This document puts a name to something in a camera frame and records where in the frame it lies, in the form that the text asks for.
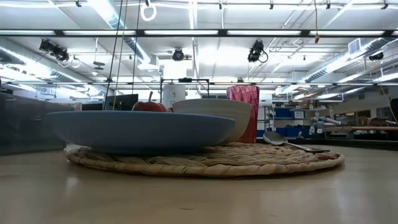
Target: rope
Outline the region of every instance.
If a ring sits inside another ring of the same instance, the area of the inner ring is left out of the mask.
[[[118,28],[116,29],[116,34],[119,33],[119,26],[120,26],[120,20],[121,20],[121,15],[122,15],[122,8],[123,8],[123,7],[120,7],[120,10],[119,10]],[[115,50],[116,50],[116,44],[117,44],[117,42],[118,42],[118,35],[116,35],[115,38],[114,38],[113,54],[112,54],[112,62],[111,62],[111,70],[109,71],[108,86],[106,87],[105,102],[104,102],[103,110],[105,110],[105,108],[106,108],[106,102],[107,102],[107,100],[108,100],[108,92],[109,92],[109,88],[110,88],[110,86],[111,86],[112,68],[113,68],[114,55],[115,55]]]
[[[313,0],[314,6],[315,6],[315,43],[317,44],[319,41],[319,34],[318,34],[318,8],[317,8],[317,0]]]
[[[123,24],[126,24],[126,18],[127,18],[127,6],[126,6],[126,10],[124,11],[124,21],[123,21]],[[126,26],[123,27],[122,40],[123,40],[123,38],[124,38],[124,31],[125,31],[125,30],[126,30]],[[117,77],[116,77],[116,88],[114,89],[114,97],[113,97],[113,107],[112,107],[112,110],[114,110],[114,107],[115,107],[115,105],[116,105],[116,93],[118,92],[120,64],[122,64],[123,43],[124,43],[124,41],[122,41],[122,44],[121,44],[121,46],[120,46],[118,75],[117,75]]]
[[[137,26],[136,29],[138,29],[139,25],[139,11],[141,8],[141,0],[139,0],[139,5],[138,5],[138,13],[137,13]],[[131,85],[131,94],[134,93],[134,77],[136,76],[136,55],[137,55],[137,42],[138,42],[138,37],[136,37],[136,41],[134,43],[134,60],[132,62],[132,85]]]

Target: table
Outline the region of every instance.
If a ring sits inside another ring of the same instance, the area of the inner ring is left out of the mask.
[[[326,172],[153,177],[89,169],[65,152],[0,157],[0,223],[396,223],[398,152],[342,152]]]

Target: round placemat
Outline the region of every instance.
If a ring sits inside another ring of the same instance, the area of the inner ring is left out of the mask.
[[[307,153],[288,146],[230,143],[204,147],[200,153],[174,156],[115,156],[72,149],[67,159],[87,167],[149,175],[203,175],[237,177],[287,174],[334,167],[344,163],[337,152]]]

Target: apple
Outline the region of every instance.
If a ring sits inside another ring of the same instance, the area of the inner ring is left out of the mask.
[[[153,112],[167,112],[166,107],[162,103],[151,102],[150,99],[154,92],[149,93],[148,102],[137,102],[133,107],[133,111],[153,111]]]

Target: spoon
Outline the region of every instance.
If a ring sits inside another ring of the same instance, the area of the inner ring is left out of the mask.
[[[327,150],[327,149],[312,149],[310,147],[299,146],[296,144],[289,143],[284,136],[282,136],[276,132],[273,132],[273,131],[266,131],[264,133],[264,135],[262,136],[262,138],[266,142],[268,142],[269,144],[274,145],[274,146],[281,146],[283,144],[286,144],[289,146],[293,146],[297,149],[301,149],[305,152],[311,152],[311,153],[330,152],[330,150]]]

